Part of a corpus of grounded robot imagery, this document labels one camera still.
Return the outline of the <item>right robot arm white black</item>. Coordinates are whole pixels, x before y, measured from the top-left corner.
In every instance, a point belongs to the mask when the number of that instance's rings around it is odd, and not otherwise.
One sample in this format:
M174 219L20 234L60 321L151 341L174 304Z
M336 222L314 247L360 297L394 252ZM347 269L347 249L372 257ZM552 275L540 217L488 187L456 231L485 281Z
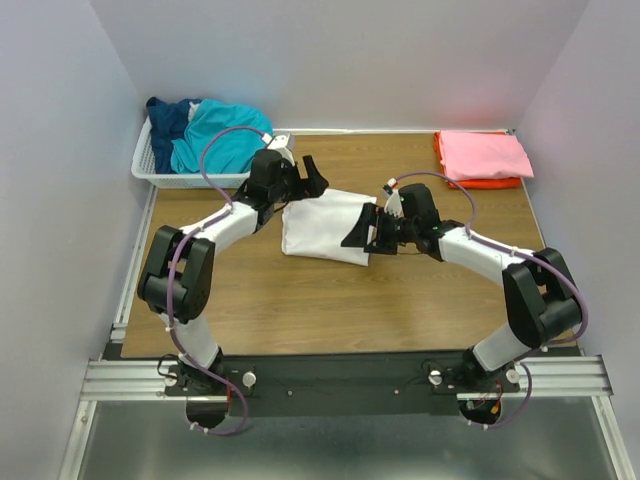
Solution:
M384 190L385 204L362 207L342 239L343 247L395 255L399 247L412 244L419 253L462 266L503 290L505 324L467 349L444 380L466 390L483 391L509 364L584 324L584 302L559 251L509 247L460 222L443 220L424 184L400 187L390 183Z

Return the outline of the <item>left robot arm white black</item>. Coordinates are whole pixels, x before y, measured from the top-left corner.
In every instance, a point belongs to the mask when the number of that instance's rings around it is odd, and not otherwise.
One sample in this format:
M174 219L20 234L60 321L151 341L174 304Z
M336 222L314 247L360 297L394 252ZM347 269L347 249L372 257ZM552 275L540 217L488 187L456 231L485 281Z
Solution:
M279 151L257 151L249 177L233 195L224 196L220 210L181 229L165 225L153 237L137 295L163 320L178 360L189 368L188 384L201 395L214 393L221 384L232 387L223 376L221 347L204 316L216 256L261 230L278 204L322 196L328 180L312 156L302 161L305 176Z

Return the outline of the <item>white t shirt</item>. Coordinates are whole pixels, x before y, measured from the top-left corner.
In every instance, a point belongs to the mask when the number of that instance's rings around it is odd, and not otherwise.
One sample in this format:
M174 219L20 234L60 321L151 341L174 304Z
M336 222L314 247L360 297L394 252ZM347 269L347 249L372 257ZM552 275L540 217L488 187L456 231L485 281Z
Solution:
M342 247L363 207L376 198L328 188L319 198L295 201L282 214L282 253L366 267L363 247Z

